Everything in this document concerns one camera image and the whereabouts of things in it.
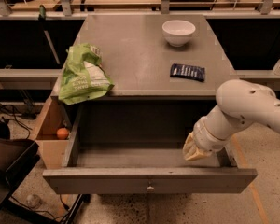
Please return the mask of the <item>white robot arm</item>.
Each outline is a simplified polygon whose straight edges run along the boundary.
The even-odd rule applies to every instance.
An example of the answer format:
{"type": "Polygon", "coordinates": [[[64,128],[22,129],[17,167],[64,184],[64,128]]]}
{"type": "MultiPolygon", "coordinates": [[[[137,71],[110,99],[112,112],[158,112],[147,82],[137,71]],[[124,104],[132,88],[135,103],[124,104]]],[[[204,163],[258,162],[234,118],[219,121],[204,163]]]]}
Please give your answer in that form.
{"type": "Polygon", "coordinates": [[[183,146],[186,161],[196,161],[217,153],[231,136],[252,123],[260,123],[280,134],[280,100],[274,91],[240,79],[221,84],[216,106],[195,123],[183,146]]]}

